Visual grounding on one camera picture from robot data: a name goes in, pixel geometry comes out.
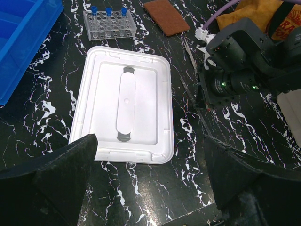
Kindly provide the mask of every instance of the brown sponge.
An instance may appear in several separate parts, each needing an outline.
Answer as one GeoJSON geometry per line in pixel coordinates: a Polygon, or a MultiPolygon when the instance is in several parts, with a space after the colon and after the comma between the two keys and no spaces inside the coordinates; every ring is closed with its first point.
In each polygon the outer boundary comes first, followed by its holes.
{"type": "Polygon", "coordinates": [[[166,36],[182,33],[189,25],[168,0],[156,0],[144,4],[146,11],[156,21],[166,36]]]}

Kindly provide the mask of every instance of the white lid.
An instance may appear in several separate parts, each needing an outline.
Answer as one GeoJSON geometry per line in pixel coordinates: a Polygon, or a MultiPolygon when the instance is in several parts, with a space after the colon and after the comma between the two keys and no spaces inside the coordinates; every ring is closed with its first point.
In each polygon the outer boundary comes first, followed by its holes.
{"type": "Polygon", "coordinates": [[[96,161],[162,164],[174,154],[170,65],[97,46],[87,53],[69,143],[91,133],[96,161]]]}

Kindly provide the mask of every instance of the camera lens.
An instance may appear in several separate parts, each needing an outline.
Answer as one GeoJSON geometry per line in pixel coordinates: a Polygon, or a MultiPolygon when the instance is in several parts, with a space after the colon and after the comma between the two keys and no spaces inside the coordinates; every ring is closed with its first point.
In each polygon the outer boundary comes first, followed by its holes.
{"type": "Polygon", "coordinates": [[[259,91],[261,84],[256,81],[255,74],[248,69],[226,73],[218,70],[213,73],[211,89],[219,97],[229,97],[252,91],[259,91]]]}

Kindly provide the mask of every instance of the black table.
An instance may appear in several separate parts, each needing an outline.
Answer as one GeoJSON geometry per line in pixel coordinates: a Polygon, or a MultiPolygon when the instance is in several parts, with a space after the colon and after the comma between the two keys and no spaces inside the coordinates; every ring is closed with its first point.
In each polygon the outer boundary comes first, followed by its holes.
{"type": "MultiPolygon", "coordinates": [[[[192,44],[194,31],[225,1],[171,0],[191,29],[168,38],[144,11],[145,2],[63,1],[63,13],[9,102],[0,106],[2,170],[68,144],[85,57],[91,47],[103,45],[155,54],[169,61],[174,157],[164,165],[95,162],[79,217],[80,226],[159,226],[214,203],[202,146],[206,130],[191,107],[180,76],[195,92],[197,78],[183,47],[184,38],[197,63],[201,63],[202,54],[192,44]],[[98,10],[105,7],[118,10],[123,4],[128,7],[137,25],[134,40],[89,41],[82,11],[90,9],[92,4],[98,10]]],[[[216,22],[210,29],[218,31],[216,22]]],[[[301,150],[271,94],[248,94],[221,110],[201,113],[213,136],[221,141],[288,169],[301,164],[301,150]]]]}

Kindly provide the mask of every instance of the test tube rack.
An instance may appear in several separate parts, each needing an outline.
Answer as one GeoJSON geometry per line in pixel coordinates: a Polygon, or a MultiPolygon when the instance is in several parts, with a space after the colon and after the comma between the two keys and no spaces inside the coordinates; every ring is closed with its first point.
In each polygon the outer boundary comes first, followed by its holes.
{"type": "Polygon", "coordinates": [[[89,41],[101,39],[134,38],[136,35],[137,27],[129,10],[127,11],[127,15],[125,18],[125,27],[123,29],[121,27],[122,21],[120,11],[112,11],[111,29],[108,29],[107,27],[106,12],[97,12],[97,27],[95,24],[93,24],[92,12],[83,11],[83,15],[89,41]],[[123,36],[120,35],[120,31],[122,30],[124,30],[123,36]],[[107,37],[107,31],[111,31],[110,37],[107,37]]]}

